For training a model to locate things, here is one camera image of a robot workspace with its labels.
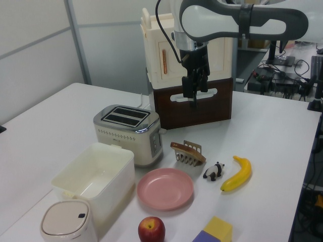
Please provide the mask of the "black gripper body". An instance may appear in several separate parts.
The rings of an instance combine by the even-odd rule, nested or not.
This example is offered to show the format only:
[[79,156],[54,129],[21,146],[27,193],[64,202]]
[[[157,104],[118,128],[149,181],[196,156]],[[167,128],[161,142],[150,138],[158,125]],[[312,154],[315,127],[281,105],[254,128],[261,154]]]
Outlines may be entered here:
[[180,50],[180,57],[187,76],[191,76],[194,71],[202,71],[207,76],[210,75],[207,46],[192,51]]

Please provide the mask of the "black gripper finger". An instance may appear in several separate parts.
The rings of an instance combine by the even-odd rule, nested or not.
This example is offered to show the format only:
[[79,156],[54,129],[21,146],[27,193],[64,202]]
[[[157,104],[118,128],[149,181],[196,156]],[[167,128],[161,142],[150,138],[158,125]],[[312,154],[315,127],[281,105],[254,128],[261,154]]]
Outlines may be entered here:
[[187,76],[182,77],[183,97],[187,98],[190,107],[197,108],[197,70],[193,69]]
[[207,92],[208,70],[203,68],[199,74],[199,89],[201,92]]

